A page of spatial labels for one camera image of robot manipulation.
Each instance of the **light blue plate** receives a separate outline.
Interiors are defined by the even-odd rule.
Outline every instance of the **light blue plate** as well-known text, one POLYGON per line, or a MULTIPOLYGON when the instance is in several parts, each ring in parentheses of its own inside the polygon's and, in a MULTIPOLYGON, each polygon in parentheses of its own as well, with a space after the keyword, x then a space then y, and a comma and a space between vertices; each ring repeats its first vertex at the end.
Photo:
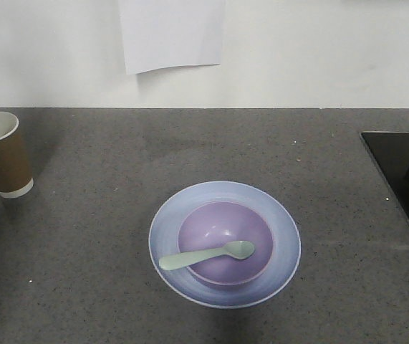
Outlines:
POLYGON ((301 255, 297 225, 287 210, 267 193, 232 181, 196 184, 168 199, 152 221, 148 246, 156 271, 169 287, 186 299, 214 308, 249 307, 275 296, 293 277, 301 255), (185 218, 199 206, 215 201, 230 201, 252 209, 273 234, 273 253, 263 274, 237 287, 204 285, 188 269, 164 271, 158 265, 161 257, 178 253, 178 232, 185 218))

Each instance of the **spoon handle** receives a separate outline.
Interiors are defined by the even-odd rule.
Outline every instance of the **spoon handle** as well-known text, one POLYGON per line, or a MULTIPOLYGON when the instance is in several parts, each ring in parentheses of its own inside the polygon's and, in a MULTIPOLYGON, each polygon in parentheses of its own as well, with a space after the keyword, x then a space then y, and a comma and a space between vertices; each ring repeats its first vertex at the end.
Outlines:
POLYGON ((201 251, 183 252, 164 256, 160 258, 159 263, 163 270, 175 270, 202 262, 203 260, 221 256, 222 254, 226 254, 226 250, 222 247, 217 249, 203 249, 201 251))

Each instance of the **purple bowl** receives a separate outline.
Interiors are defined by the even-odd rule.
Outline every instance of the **purple bowl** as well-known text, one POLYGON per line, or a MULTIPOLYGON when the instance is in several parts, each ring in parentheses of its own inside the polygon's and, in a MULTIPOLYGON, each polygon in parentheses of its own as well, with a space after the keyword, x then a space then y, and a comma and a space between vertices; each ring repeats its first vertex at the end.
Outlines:
POLYGON ((245 260, 220 256, 188 268, 207 283, 240 285, 263 273, 273 252, 271 230, 255 211, 227 201, 205 204, 186 217, 178 234, 178 248, 180 252, 211 249, 234 240, 253 242, 255 252, 245 260))

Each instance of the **bowl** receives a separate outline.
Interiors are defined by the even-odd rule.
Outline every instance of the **bowl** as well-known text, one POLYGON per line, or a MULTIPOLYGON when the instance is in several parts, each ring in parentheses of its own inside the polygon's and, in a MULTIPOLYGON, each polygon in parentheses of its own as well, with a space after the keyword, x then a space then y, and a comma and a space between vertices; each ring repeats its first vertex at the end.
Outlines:
POLYGON ((223 309, 249 307, 275 296, 294 276, 301 256, 298 229, 288 211, 269 194, 233 181, 196 184, 170 197, 152 220, 148 246, 156 272, 170 288, 199 305, 223 309), (272 236, 271 256, 261 273, 256 273, 255 278, 245 283, 220 286, 197 277, 197 274, 203 273, 196 267, 195 270, 162 270, 158 265, 159 259, 181 251, 179 235, 189 216, 220 202, 253 211, 269 228, 272 236))
POLYGON ((187 216, 178 234, 180 252, 222 247, 247 240, 255 252, 247 259, 220 256, 189 266, 199 280, 215 285, 240 285, 257 278, 266 268, 273 250, 273 236, 255 211, 234 202, 212 202, 187 216))

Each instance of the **plastic spoon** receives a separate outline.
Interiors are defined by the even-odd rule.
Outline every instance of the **plastic spoon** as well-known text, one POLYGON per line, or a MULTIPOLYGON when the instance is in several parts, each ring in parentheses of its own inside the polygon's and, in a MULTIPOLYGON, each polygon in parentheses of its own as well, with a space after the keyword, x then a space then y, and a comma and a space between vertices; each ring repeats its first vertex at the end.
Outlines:
POLYGON ((160 267, 163 270, 180 269, 210 258, 223 256, 224 254, 236 259, 249 258, 255 252, 255 246, 251 242, 237 241, 228 242, 225 246, 216 249, 203 249, 201 251, 183 252, 160 258, 160 267))

